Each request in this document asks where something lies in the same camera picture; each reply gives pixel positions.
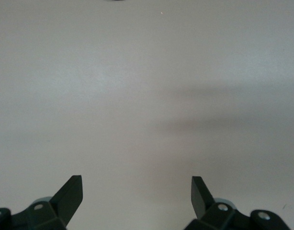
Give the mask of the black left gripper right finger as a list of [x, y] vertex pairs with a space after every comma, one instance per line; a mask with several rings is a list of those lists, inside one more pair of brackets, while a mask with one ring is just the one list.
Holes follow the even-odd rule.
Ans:
[[215, 199], [202, 177], [193, 176], [191, 202], [196, 214], [187, 230], [289, 230], [290, 227], [277, 214], [256, 209], [246, 216], [230, 201]]

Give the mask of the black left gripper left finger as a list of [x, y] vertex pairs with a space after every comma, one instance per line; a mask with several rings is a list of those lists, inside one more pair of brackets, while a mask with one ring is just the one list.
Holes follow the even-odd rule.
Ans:
[[0, 207], [0, 230], [65, 230], [82, 200], [82, 176], [73, 175], [53, 197], [35, 200], [17, 214]]

